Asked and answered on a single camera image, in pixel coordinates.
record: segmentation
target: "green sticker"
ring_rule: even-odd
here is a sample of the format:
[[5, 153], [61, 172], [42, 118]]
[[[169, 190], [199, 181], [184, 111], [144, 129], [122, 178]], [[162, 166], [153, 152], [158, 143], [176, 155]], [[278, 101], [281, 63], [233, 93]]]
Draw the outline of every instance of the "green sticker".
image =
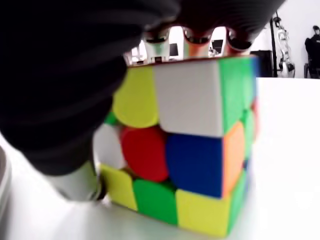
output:
[[106, 118], [104, 119], [104, 123], [105, 124], [109, 124], [109, 125], [117, 125], [118, 123], [118, 120], [114, 114], [113, 111], [109, 112], [108, 115], [106, 116]]
[[138, 212], [177, 225], [176, 188], [169, 182], [138, 179], [133, 183]]
[[228, 223], [228, 234], [231, 232], [234, 227], [237, 217], [240, 213], [241, 208], [244, 205], [245, 200], [245, 187], [246, 187], [246, 177], [247, 174], [245, 171], [242, 171], [242, 174], [232, 192], [232, 199], [229, 212], [229, 223]]

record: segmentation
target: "white background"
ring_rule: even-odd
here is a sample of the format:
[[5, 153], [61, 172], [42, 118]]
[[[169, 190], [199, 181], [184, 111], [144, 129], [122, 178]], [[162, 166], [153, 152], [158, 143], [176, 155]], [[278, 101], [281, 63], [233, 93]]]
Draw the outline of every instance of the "white background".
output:
[[[258, 93], [254, 181], [228, 239], [320, 239], [320, 81], [265, 78]], [[0, 145], [13, 167], [12, 240], [213, 239], [120, 207], [66, 202], [3, 138]]]

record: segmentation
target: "white wall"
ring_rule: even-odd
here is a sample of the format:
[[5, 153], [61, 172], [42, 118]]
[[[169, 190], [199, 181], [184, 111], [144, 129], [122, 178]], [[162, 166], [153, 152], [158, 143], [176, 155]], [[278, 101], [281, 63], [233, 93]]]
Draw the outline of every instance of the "white wall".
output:
[[320, 26], [320, 0], [287, 0], [278, 10], [278, 14], [282, 25], [289, 32], [295, 77], [303, 78], [304, 65], [308, 62], [305, 40], [314, 35], [314, 25]]

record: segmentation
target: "orange sticker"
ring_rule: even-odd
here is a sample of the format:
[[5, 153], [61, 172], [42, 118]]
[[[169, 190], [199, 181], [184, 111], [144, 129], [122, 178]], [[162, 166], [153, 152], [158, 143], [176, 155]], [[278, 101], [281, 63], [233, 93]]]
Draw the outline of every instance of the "orange sticker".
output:
[[235, 187], [245, 161], [245, 129], [237, 122], [223, 138], [223, 193], [226, 197]]

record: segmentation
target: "robot in background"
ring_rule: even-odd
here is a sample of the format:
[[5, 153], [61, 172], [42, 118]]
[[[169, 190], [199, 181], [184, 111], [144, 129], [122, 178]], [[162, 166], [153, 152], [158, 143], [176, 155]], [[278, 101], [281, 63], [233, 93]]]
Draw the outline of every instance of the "robot in background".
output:
[[273, 19], [275, 26], [278, 28], [277, 38], [281, 50], [282, 57], [280, 59], [279, 67], [281, 76], [283, 78], [294, 78], [296, 74], [296, 67], [292, 61], [291, 48], [289, 46], [289, 33], [281, 24], [281, 18], [275, 17]]
[[[188, 58], [208, 55], [219, 26], [227, 28], [225, 55], [244, 53], [283, 2], [71, 0], [47, 7], [40, 0], [15, 6], [5, 0], [0, 131], [66, 199], [100, 200], [107, 186], [95, 168], [93, 136], [125, 77], [123, 54], [143, 35], [161, 46], [171, 26], [183, 27]], [[8, 183], [3, 180], [2, 188]]]

